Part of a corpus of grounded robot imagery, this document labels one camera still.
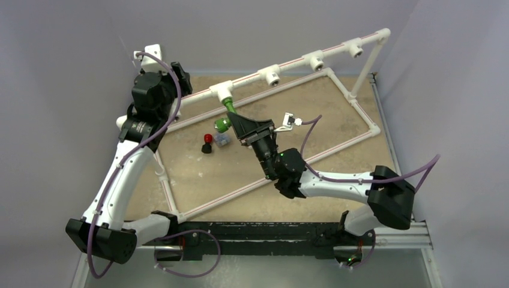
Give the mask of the green water faucet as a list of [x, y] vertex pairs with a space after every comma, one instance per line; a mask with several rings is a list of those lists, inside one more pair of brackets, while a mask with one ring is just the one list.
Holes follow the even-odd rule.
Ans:
[[[221, 103], [226, 108], [226, 113], [236, 113], [232, 97], [227, 97], [223, 99]], [[218, 133], [225, 133], [231, 127], [231, 125], [232, 125], [231, 121], [227, 115], [225, 117], [217, 119], [214, 122], [214, 128]]]

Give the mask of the white pvc pipe frame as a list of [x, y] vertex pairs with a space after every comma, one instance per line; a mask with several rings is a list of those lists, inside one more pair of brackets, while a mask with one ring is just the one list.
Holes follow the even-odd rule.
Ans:
[[213, 122], [225, 116], [222, 99], [233, 99], [246, 117], [280, 125], [286, 112], [308, 121], [321, 117], [308, 138], [305, 157], [318, 170], [352, 173], [391, 165], [369, 77], [390, 36], [380, 29], [336, 46], [270, 65], [234, 79], [197, 77], [197, 93], [184, 101], [182, 119], [169, 128], [156, 163], [142, 173], [126, 220], [152, 211], [194, 221], [335, 222], [353, 200], [287, 199], [265, 179], [254, 152], [232, 139], [200, 150]]

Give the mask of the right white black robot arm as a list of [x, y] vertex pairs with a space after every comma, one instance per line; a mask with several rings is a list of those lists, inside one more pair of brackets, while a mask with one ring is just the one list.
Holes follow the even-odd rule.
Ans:
[[273, 181], [283, 196], [331, 197], [362, 203], [362, 207], [342, 214], [337, 228], [342, 243], [351, 244], [377, 227], [410, 228], [416, 191], [395, 171], [386, 166], [353, 174], [312, 170], [296, 148], [278, 150], [272, 120], [255, 121], [233, 112], [228, 112], [227, 118], [236, 138], [252, 148], [266, 179]]

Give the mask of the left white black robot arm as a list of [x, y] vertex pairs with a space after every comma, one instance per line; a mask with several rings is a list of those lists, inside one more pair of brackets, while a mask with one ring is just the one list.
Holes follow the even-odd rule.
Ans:
[[163, 67], [145, 65], [134, 80], [132, 103], [121, 122], [112, 165], [94, 201], [79, 219], [69, 219], [65, 231], [78, 249], [95, 257], [124, 264], [135, 249], [157, 238], [163, 245], [176, 243], [176, 216], [155, 211], [132, 223], [124, 221], [128, 203], [146, 165], [167, 131], [178, 100], [192, 93], [190, 75], [179, 62]]

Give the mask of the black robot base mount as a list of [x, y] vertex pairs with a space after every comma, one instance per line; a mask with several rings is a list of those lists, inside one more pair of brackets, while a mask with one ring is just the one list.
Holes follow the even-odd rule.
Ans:
[[156, 239], [147, 246], [172, 246], [184, 260], [205, 255], [312, 256], [316, 259], [357, 261], [361, 249], [373, 244], [374, 230], [361, 236], [346, 232], [339, 222], [206, 222], [179, 224], [175, 239]]

